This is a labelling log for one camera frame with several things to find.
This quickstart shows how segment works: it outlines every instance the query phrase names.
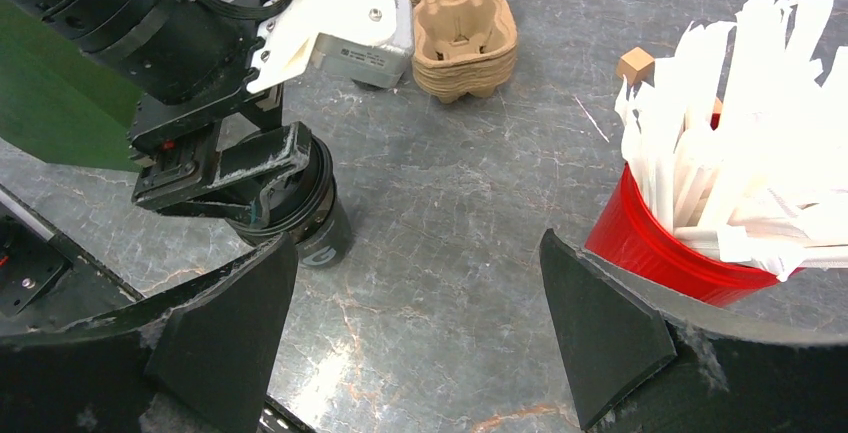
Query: cardboard egg carton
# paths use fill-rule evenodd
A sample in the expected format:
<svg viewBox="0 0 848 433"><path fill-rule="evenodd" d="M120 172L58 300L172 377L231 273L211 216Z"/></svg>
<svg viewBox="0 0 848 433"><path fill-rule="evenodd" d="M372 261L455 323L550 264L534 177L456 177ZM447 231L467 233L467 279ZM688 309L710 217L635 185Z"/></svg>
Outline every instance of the cardboard egg carton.
<svg viewBox="0 0 848 433"><path fill-rule="evenodd" d="M512 76L518 31L506 0L411 0L415 81L443 103L491 96Z"/></svg>

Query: white 3d-printed bracket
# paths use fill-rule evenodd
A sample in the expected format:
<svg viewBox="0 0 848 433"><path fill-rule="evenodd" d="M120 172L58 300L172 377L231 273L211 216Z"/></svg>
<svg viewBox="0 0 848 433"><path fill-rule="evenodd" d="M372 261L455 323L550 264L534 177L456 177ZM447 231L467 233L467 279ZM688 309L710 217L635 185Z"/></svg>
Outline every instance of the white 3d-printed bracket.
<svg viewBox="0 0 848 433"><path fill-rule="evenodd" d="M265 46L253 55L259 76L247 90L258 93L302 75L320 34L379 46L396 28L395 0L292 0L282 14L259 25Z"/></svg>

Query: marble surface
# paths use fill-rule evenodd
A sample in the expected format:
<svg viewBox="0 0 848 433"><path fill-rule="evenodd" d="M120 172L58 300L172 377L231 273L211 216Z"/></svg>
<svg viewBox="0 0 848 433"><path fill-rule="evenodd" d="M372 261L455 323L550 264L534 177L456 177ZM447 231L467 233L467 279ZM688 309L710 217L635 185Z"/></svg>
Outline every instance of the marble surface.
<svg viewBox="0 0 848 433"><path fill-rule="evenodd" d="M386 92L314 71L287 86L288 119L333 152L356 232L341 265L300 273L270 388L319 431L578 431L539 240L553 227L582 243L616 183L618 57L666 55L691 20L745 0L508 1L519 60L492 98L443 106L410 75ZM846 12L838 0L826 69ZM0 165L0 182L145 294L246 251L223 222L133 208L128 174L5 143ZM844 332L846 292L848 274L808 272L733 308Z"/></svg>

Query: red plastic cup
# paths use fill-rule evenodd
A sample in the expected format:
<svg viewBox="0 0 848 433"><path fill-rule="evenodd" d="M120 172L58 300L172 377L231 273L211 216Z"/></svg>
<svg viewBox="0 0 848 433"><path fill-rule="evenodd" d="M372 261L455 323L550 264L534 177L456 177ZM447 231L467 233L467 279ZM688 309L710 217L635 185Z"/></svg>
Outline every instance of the red plastic cup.
<svg viewBox="0 0 848 433"><path fill-rule="evenodd" d="M586 248L620 268L714 306L779 283L767 271L707 258L670 235L645 205L629 166Z"/></svg>

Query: green panel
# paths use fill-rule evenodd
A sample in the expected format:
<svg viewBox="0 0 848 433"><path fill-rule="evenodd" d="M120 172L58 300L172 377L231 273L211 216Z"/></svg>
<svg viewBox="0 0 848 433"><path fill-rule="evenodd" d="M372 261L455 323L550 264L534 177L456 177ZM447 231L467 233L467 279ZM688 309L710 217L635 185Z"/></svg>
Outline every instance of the green panel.
<svg viewBox="0 0 848 433"><path fill-rule="evenodd" d="M126 132L141 92L0 0L0 138L48 163L137 171Z"/></svg>

